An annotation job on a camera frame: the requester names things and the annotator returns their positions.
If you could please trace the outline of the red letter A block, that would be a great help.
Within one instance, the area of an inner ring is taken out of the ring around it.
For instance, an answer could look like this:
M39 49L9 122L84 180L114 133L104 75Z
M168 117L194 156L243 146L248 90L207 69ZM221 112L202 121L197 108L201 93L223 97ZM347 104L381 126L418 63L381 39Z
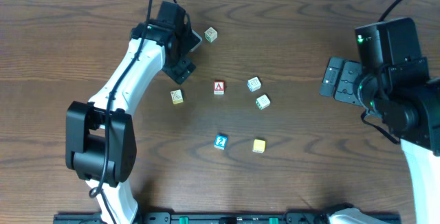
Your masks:
M213 91L215 95L223 95L225 92L225 82L224 81L214 81Z

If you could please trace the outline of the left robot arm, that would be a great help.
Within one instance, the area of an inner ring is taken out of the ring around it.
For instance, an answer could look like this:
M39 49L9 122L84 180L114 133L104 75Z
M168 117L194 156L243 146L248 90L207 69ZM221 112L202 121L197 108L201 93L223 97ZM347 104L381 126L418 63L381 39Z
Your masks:
M191 75L196 67L188 53L201 42L185 9L164 1L156 19L131 30L128 50L104 87L88 102L70 104L65 163L91 188L101 209L80 223L141 223L129 183L137 155L133 116L160 71L179 85Z

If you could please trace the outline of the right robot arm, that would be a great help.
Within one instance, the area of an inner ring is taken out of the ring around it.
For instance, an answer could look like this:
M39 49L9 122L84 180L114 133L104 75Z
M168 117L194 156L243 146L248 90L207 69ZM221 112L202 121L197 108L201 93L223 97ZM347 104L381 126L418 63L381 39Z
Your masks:
M418 223L439 222L439 80L429 74L409 18L355 29L360 61L331 57L319 93L364 108L377 130L401 146L410 170Z

